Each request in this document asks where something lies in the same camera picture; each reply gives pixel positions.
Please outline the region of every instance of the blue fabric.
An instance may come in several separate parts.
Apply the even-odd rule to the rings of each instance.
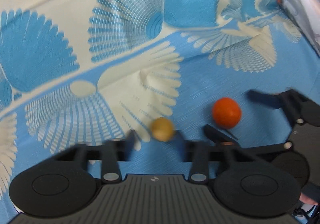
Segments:
[[[173,87],[167,89],[164,84],[161,89],[150,82],[141,85],[163,100],[158,106],[162,110],[154,107],[154,113],[168,116],[187,139],[204,140],[201,127],[214,124],[213,103],[228,96],[239,103],[243,112],[242,120],[231,130],[242,147],[283,142],[290,126],[282,111],[249,102],[245,92],[258,89],[278,93],[292,87],[320,103],[319,57],[276,0],[261,0],[258,4],[255,0],[230,0],[221,13],[228,20],[225,24],[217,22],[218,1],[97,0],[98,7],[93,7],[88,28],[88,51],[92,54],[89,62],[97,65],[61,80],[1,118],[6,126],[16,124],[16,148],[8,152],[14,166],[4,166],[6,176],[12,180],[23,170],[76,142],[96,145],[108,138],[123,137],[125,130],[116,117],[118,111],[109,101],[109,93],[100,91],[100,79],[107,69],[118,65],[125,68],[126,64],[135,66],[140,61],[151,63],[157,59],[165,62],[166,57],[177,60],[162,68],[161,75],[160,69],[154,70],[153,75],[157,83],[166,82]],[[176,31],[137,52],[130,52],[133,47],[155,39],[164,22],[175,26]],[[21,10],[4,11],[0,33],[1,111],[20,100],[24,93],[79,69],[67,35],[52,26],[45,16]],[[117,58],[101,62],[110,57]],[[74,95],[72,84],[79,81],[93,87],[94,93]],[[119,95],[126,95],[125,90]],[[149,132],[146,121],[132,111],[130,103],[121,101],[120,105],[128,128],[134,122],[142,131]],[[140,113],[150,116],[149,112]],[[215,167],[212,163],[212,177]],[[98,177],[99,168],[100,163],[94,163],[90,173]],[[140,151],[133,153],[131,161],[120,163],[120,168],[123,176],[187,174],[190,163],[180,161],[170,142],[151,139],[142,142]],[[0,224],[15,214],[5,188],[0,201]]]

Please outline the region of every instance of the red object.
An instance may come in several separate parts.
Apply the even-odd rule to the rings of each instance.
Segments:
[[[219,99],[212,107],[212,117],[216,124],[224,129],[235,127],[241,119],[241,109],[236,101],[229,97]]]

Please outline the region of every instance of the patterned fabric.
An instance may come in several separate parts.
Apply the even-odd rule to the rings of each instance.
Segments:
[[[283,142],[290,127],[247,90],[293,87],[320,102],[319,57],[277,0],[1,0],[0,9],[0,224],[16,214],[10,181],[75,143],[135,129],[123,176],[187,174],[172,145],[152,138],[153,119],[203,139],[212,104],[229,96],[243,111],[232,132],[253,147]]]

